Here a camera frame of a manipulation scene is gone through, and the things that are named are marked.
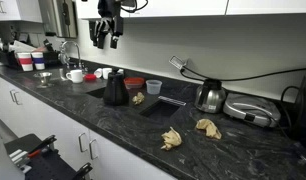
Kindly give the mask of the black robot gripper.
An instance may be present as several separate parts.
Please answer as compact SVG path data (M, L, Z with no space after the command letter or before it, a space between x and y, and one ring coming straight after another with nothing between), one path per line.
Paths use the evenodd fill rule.
M94 45L104 48L105 37L111 33L110 47L117 48L119 37L123 34L123 18L120 16L121 0L98 0L97 12L100 21L96 22L94 33Z

